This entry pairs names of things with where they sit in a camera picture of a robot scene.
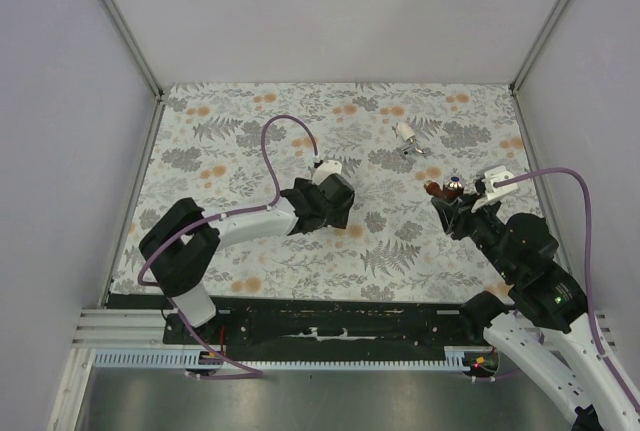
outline gray wall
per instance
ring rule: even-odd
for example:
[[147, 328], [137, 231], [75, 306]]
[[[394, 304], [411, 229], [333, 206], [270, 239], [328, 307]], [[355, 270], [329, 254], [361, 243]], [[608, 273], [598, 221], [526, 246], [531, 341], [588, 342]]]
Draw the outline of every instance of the gray wall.
[[40, 431], [152, 100], [97, 0], [0, 9], [0, 427]]
[[116, 0], [176, 81], [508, 83], [555, 0]]
[[[593, 193], [597, 304], [640, 384], [640, 7], [638, 0], [574, 0], [521, 95], [542, 164], [585, 176]], [[575, 268], [582, 275], [579, 187], [550, 178]]]

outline purple cable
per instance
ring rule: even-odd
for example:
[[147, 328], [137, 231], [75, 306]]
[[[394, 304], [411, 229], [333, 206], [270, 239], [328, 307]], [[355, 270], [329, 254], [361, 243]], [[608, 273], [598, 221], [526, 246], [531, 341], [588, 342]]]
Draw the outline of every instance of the purple cable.
[[[311, 144], [313, 145], [313, 152], [315, 156], [318, 156], [318, 144], [316, 143], [316, 139], [313, 137], [313, 133], [311, 133], [311, 130], [309, 129], [309, 127], [306, 124], [304, 124], [302, 120], [294, 116], [290, 116], [288, 114], [279, 114], [278, 116], [274, 116], [269, 121], [267, 121], [264, 127], [262, 128], [262, 135], [260, 136], [260, 148], [262, 150], [262, 157], [264, 158], [264, 162], [267, 165], [267, 170], [269, 171], [269, 175], [271, 175], [271, 179], [273, 180], [273, 185], [275, 187], [275, 196], [269, 202], [269, 204], [263, 204], [260, 206], [251, 206], [251, 207], [242, 208], [242, 209], [234, 209], [232, 211], [227, 211], [225, 213], [227, 216], [237, 216], [239, 214], [263, 211], [267, 209], [267, 206], [273, 206], [280, 200], [280, 183], [278, 182], [278, 177], [276, 176], [276, 173], [273, 170], [273, 166], [271, 165], [271, 161], [269, 160], [269, 156], [267, 155], [267, 131], [269, 130], [269, 126], [271, 126], [271, 124], [274, 121], [278, 121], [279, 119], [289, 119], [299, 124], [309, 136], [309, 139], [311, 140]], [[159, 287], [158, 283], [156, 282], [144, 280], [145, 273], [149, 270], [149, 268], [151, 268], [151, 265], [155, 262], [155, 260], [158, 259], [158, 256], [160, 256], [169, 246], [171, 246], [173, 243], [175, 243], [178, 239], [180, 239], [182, 236], [187, 234], [189, 231], [199, 226], [202, 226], [203, 224], [210, 223], [211, 221], [218, 221], [220, 219], [220, 216], [221, 216], [221, 213], [214, 214], [213, 216], [207, 216], [206, 218], [200, 219], [195, 223], [185, 226], [180, 231], [178, 231], [173, 236], [171, 236], [149, 257], [147, 262], [142, 265], [142, 269], [140, 269], [140, 272], [138, 273], [138, 284], [140, 286], [151, 286], [156, 288]], [[174, 308], [177, 308], [175, 302], [171, 298], [167, 298], [167, 299], [169, 300], [169, 302]], [[234, 361], [231, 358], [227, 358], [223, 354], [220, 354], [217, 351], [215, 351], [207, 343], [205, 343], [202, 340], [202, 338], [198, 336], [198, 333], [196, 333], [196, 331], [193, 329], [193, 327], [187, 320], [186, 316], [182, 313], [182, 311], [180, 311], [179, 308], [178, 308], [178, 316], [180, 316], [180, 319], [184, 323], [185, 327], [187, 328], [187, 330], [189, 331], [193, 339], [195, 339], [207, 351], [213, 354], [216, 358], [221, 359], [222, 361], [225, 361], [226, 363], [229, 363], [244, 371], [247, 371], [247, 373], [244, 373], [244, 374], [230, 374], [230, 375], [216, 374], [215, 376], [201, 376], [200, 379], [208, 379], [208, 380], [247, 379], [247, 378], [259, 378], [260, 376], [262, 376], [262, 371], [258, 369], [250, 368], [249, 366], [245, 366], [244, 364]]]
[[520, 181], [524, 181], [530, 178], [536, 178], [538, 176], [544, 176], [545, 174], [568, 174], [573, 176], [578, 183], [580, 183], [580, 188], [582, 188], [582, 195], [584, 197], [584, 214], [585, 214], [585, 238], [584, 238], [584, 283], [587, 294], [587, 316], [589, 318], [589, 328], [591, 328], [591, 336], [593, 337], [593, 342], [598, 350], [598, 354], [601, 355], [602, 360], [613, 374], [613, 377], [616, 379], [624, 394], [627, 395], [629, 401], [633, 404], [636, 412], [640, 414], [640, 402], [636, 399], [636, 397], [627, 386], [624, 378], [617, 370], [613, 361], [609, 359], [609, 357], [605, 356], [605, 349], [600, 341], [598, 336], [598, 323], [596, 321], [596, 315], [593, 307], [593, 283], [591, 281], [591, 195], [589, 193], [589, 187], [587, 186], [586, 181], [577, 171], [569, 168], [547, 168], [540, 169], [538, 171], [532, 171], [530, 173], [523, 174], [521, 176], [516, 176], [515, 178], [507, 179], [505, 181], [500, 181], [495, 184], [496, 188], [500, 188], [502, 186], [507, 186], [509, 184], [519, 183]]

